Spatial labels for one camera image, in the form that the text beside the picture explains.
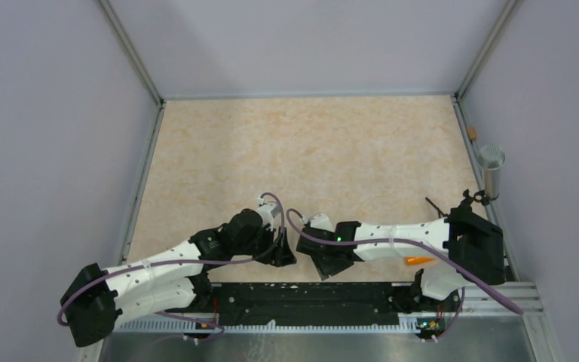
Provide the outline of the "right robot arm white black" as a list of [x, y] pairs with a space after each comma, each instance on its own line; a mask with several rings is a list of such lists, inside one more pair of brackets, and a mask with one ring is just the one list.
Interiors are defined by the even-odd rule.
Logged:
[[422, 311], [433, 310], [451, 292], [470, 284], [500, 304], [510, 305], [495, 289], [506, 281], [503, 231], [469, 207], [455, 207], [447, 216], [414, 224], [353, 221], [333, 225], [324, 214], [305, 219], [302, 228], [291, 218], [287, 222], [302, 238], [349, 254], [353, 262], [434, 259], [434, 265], [420, 270], [412, 290], [412, 301]]

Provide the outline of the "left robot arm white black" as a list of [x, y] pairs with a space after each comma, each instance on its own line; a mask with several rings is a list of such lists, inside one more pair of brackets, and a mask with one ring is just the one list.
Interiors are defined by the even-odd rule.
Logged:
[[138, 262], [83, 267], [60, 299], [59, 325], [78, 348], [97, 343], [137, 318], [175, 308], [203, 311], [211, 303], [207, 273], [249, 262], [274, 265], [286, 241], [283, 209], [275, 203], [243, 209], [227, 223], [196, 232]]

